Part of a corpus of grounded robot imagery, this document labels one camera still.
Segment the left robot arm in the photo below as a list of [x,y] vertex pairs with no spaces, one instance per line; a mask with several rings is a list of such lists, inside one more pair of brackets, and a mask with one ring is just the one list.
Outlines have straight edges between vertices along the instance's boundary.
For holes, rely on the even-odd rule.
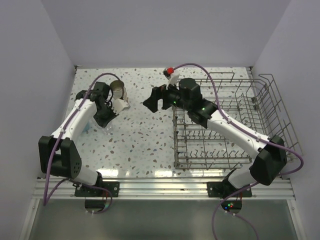
[[117,115],[107,101],[112,94],[110,86],[96,82],[86,95],[82,90],[76,95],[73,109],[61,126],[50,136],[42,136],[38,141],[41,171],[46,176],[65,177],[85,184],[92,196],[103,193],[104,184],[99,181],[100,174],[82,164],[76,142],[90,119],[105,128]]

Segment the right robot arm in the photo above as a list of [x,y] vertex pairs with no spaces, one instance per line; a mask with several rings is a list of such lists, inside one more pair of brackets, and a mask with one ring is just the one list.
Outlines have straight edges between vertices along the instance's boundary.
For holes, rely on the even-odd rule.
[[252,159],[251,165],[232,170],[214,187],[221,197],[235,196],[241,188],[254,183],[269,186],[287,164],[281,137],[260,134],[219,111],[215,103],[203,98],[201,87],[193,78],[183,78],[178,86],[154,87],[143,105],[155,113],[159,100],[162,100],[162,109],[185,110],[192,122],[224,136]]

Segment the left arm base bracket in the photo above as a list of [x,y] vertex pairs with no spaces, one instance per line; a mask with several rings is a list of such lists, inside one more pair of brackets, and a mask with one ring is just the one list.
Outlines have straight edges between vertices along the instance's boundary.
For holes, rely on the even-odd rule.
[[120,182],[118,181],[103,181],[102,188],[107,189],[113,198],[117,198],[119,196],[120,191]]

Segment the clear glass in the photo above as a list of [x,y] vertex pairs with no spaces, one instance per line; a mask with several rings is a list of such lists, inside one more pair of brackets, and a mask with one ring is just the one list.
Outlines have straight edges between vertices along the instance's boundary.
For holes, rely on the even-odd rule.
[[97,129],[105,135],[113,135],[113,124],[110,122],[106,127],[96,126]]

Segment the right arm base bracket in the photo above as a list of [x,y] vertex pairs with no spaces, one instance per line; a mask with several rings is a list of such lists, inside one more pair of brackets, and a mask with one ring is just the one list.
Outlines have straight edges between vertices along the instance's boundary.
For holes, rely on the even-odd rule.
[[209,181],[206,183],[206,187],[209,198],[224,198],[225,187],[222,182]]

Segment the dark teal mug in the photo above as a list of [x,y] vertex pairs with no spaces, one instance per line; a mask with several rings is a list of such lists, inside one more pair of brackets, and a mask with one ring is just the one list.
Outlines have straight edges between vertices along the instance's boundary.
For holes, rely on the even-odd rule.
[[76,99],[76,100],[83,99],[85,94],[86,94],[86,92],[82,90],[82,91],[80,91],[80,92],[78,92],[78,93],[76,94],[75,99]]

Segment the light blue mug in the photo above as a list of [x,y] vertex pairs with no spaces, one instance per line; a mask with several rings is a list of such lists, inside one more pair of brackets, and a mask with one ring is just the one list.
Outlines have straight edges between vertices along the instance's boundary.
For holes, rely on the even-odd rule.
[[89,131],[89,130],[91,129],[91,127],[92,127],[92,124],[91,124],[90,122],[88,122],[88,123],[85,125],[85,127],[84,127],[84,129],[83,129],[83,132]]

